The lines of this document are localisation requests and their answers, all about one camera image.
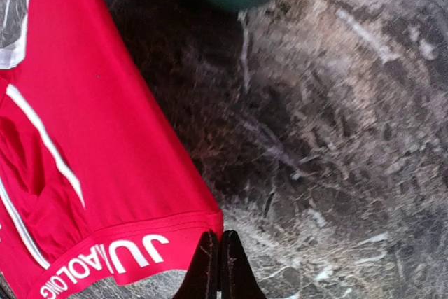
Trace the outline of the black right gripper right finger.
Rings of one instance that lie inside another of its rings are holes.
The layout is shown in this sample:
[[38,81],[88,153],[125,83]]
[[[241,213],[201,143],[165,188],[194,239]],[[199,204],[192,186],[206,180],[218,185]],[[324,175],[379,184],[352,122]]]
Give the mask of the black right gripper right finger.
[[237,231],[223,233],[220,256],[221,298],[267,298],[256,281]]

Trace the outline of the red boxer briefs white trim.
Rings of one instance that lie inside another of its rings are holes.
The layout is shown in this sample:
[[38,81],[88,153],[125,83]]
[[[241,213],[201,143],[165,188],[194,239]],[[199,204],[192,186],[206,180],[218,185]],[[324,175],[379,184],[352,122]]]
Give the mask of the red boxer briefs white trim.
[[223,215],[104,0],[29,0],[24,59],[1,69],[1,273],[67,298],[185,270]]

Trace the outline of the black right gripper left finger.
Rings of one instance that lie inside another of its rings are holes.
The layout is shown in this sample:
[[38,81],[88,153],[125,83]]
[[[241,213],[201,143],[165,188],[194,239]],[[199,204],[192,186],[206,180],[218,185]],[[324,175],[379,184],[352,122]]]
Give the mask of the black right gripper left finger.
[[185,278],[173,299],[216,299],[218,292],[218,238],[203,232]]

